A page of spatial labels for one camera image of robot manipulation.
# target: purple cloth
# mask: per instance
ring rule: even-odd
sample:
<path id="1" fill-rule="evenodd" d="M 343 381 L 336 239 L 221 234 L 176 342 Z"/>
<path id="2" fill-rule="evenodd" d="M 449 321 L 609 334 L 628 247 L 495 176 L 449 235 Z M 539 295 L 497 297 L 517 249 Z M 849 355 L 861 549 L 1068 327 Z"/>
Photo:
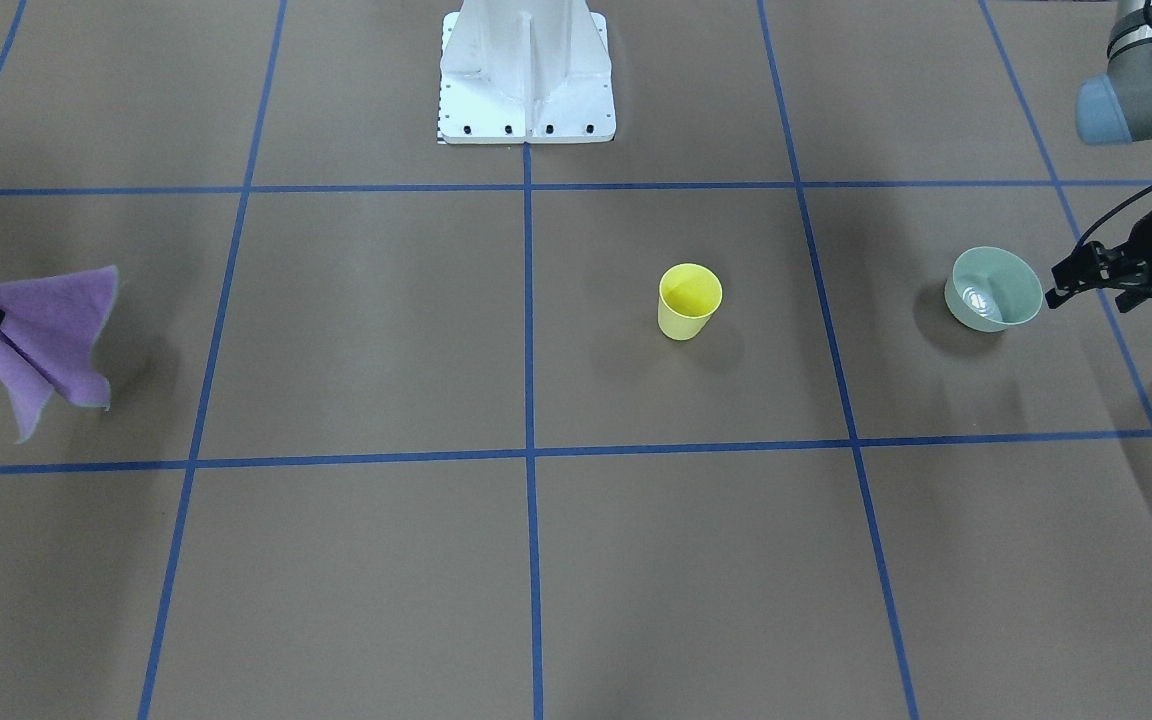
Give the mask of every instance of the purple cloth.
<path id="1" fill-rule="evenodd" d="M 92 369 L 96 339 L 118 295 L 118 268 L 0 285 L 0 381 L 24 442 L 52 389 L 78 407 L 109 410 L 109 381 Z"/>

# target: white object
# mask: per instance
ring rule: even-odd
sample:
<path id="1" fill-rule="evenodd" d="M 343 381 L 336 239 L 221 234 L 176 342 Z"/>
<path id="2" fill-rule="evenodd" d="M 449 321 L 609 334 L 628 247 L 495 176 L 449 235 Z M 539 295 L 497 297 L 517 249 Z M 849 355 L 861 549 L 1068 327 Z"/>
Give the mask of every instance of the white object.
<path id="1" fill-rule="evenodd" d="M 444 18 L 439 139 L 612 141 L 607 47 L 585 0 L 465 0 Z"/>
<path id="2" fill-rule="evenodd" d="M 954 262 L 945 305 L 967 327 L 996 333 L 1034 319 L 1043 306 L 1043 283 L 1033 268 L 1001 247 L 973 247 Z"/>

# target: white plastic base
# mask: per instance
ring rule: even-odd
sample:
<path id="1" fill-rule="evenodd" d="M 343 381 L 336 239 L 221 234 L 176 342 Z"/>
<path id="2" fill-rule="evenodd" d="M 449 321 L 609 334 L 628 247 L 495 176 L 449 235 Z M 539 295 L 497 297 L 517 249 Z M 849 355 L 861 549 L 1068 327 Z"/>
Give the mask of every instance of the white plastic base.
<path id="1" fill-rule="evenodd" d="M 569 5 L 545 1 L 556 9 Z M 452 145 L 612 141 L 616 105 L 607 18 L 584 8 L 579 3 L 576 12 L 567 9 L 573 15 L 570 36 L 555 37 L 545 35 L 559 26 L 547 24 L 547 18 L 529 14 L 484 18 L 485 8 L 479 5 L 473 26 L 463 28 L 467 35 L 473 33 L 472 45 L 462 41 L 461 53 L 452 60 L 447 48 L 462 13 L 449 13 L 444 18 L 438 139 Z M 486 23 L 494 24 L 488 28 Z M 492 38 L 502 35 L 500 28 L 522 37 L 493 44 Z M 598 33 L 600 44 L 593 38 L 582 41 L 581 33 L 590 32 Z"/>

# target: yellow cup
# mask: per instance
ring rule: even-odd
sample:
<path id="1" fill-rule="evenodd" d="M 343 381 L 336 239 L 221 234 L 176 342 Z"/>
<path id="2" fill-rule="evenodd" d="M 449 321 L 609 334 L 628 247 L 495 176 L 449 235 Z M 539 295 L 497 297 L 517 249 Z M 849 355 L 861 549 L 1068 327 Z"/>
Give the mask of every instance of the yellow cup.
<path id="1" fill-rule="evenodd" d="M 718 275 L 700 265 L 684 263 L 660 278 L 657 324 L 670 340 L 691 340 L 723 301 Z"/>

